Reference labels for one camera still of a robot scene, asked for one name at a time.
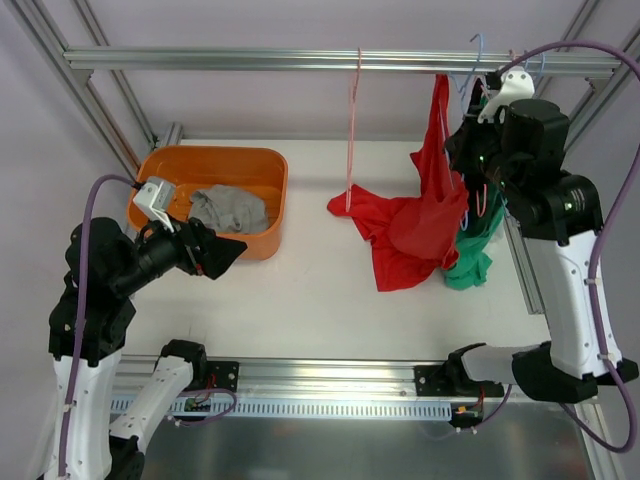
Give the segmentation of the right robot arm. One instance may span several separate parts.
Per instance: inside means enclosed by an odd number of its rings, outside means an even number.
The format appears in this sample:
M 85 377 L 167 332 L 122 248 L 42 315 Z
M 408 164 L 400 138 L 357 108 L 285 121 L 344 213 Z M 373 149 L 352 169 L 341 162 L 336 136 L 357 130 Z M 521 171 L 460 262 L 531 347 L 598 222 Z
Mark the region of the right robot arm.
M 517 385 L 537 401 L 576 404 L 599 387 L 638 379 L 618 348 L 605 298 L 595 311 L 598 265 L 591 253 L 604 233 L 596 186 L 563 167 L 569 119 L 542 99 L 500 106 L 484 120 L 472 106 L 446 140 L 453 167 L 498 189 L 519 225 L 550 338 L 528 347 L 473 344 L 450 354 L 448 388 L 466 397 L 484 382 Z

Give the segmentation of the red tank top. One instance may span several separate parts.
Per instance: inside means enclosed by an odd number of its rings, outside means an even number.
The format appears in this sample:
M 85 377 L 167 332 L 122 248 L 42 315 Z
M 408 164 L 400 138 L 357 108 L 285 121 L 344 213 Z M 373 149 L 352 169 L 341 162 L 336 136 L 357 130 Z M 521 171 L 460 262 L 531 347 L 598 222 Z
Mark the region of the red tank top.
M 468 207 L 461 176 L 450 170 L 445 154 L 449 80 L 436 77 L 422 146 L 410 154 L 420 193 L 416 197 L 384 198 L 359 185 L 328 201 L 334 216 L 350 218 L 371 246 L 377 290 L 415 287 L 437 269 L 459 259 L 456 237 Z

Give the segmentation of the pink hanger with black top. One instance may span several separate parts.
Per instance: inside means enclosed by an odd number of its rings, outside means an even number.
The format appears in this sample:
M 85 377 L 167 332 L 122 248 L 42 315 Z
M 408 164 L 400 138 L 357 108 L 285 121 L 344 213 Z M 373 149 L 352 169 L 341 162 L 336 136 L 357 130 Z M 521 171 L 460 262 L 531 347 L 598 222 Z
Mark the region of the pink hanger with black top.
M 484 107 L 490 98 L 489 92 L 485 86 L 480 88 L 480 98 L 479 98 L 479 106 Z M 482 218 L 487 210 L 487 199 L 488 199 L 488 185 L 486 183 L 483 184 L 482 188 L 476 192 L 476 214 L 479 218 Z

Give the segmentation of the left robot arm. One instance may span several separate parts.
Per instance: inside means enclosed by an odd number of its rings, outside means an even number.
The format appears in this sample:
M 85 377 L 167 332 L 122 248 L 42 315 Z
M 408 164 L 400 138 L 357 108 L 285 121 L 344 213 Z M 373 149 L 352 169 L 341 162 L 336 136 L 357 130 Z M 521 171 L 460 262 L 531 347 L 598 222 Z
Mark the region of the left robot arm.
M 171 340 L 151 379 L 116 421 L 110 402 L 135 293 L 172 269 L 215 280 L 246 251 L 199 220 L 148 223 L 136 239 L 96 217 L 79 224 L 65 253 L 65 289 L 49 317 L 57 383 L 54 441 L 45 479 L 138 479 L 151 437 L 178 396 L 212 383 L 203 345 Z

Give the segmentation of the pink wire hanger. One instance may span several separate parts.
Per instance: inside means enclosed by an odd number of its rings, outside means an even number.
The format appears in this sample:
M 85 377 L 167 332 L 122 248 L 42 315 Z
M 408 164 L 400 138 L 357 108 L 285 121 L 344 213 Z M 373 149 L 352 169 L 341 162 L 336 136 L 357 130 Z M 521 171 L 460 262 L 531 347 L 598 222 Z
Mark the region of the pink wire hanger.
M 352 204 L 352 188 L 353 188 L 353 163 L 355 154 L 355 130 L 356 130 L 356 105 L 357 105 L 357 92 L 359 87 L 359 80 L 362 67 L 362 49 L 357 49 L 357 63 L 355 72 L 351 79 L 350 91 L 349 91 L 349 123 L 348 123 L 348 143 L 347 143 L 347 158 L 346 158 L 346 196 L 345 196 L 345 209 L 347 212 L 351 209 Z

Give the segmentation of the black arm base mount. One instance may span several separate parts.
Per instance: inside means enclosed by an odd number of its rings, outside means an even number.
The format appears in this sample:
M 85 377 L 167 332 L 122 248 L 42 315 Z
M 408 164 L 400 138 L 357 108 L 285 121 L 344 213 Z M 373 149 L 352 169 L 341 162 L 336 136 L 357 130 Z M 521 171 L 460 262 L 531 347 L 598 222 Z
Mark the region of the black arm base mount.
M 208 360 L 205 386 L 236 392 L 239 381 L 240 363 L 229 360 Z

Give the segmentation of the grey tank top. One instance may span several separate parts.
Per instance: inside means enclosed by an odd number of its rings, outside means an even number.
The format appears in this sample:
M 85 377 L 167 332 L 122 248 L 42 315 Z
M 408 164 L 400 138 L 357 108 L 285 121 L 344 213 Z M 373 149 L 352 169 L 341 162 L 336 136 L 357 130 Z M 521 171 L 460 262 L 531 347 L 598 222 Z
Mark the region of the grey tank top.
M 266 203 L 244 189 L 218 184 L 196 190 L 190 201 L 188 218 L 216 233 L 259 234 L 269 228 Z

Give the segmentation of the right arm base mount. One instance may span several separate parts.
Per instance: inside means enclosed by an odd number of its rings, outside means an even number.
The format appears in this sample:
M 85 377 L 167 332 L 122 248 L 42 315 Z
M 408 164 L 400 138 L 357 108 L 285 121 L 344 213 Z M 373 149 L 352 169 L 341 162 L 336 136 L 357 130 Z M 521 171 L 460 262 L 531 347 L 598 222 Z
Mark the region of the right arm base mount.
M 470 380 L 464 372 L 445 364 L 416 365 L 413 367 L 416 395 L 418 397 L 474 397 L 484 395 L 499 398 L 505 394 L 505 387 L 491 381 Z

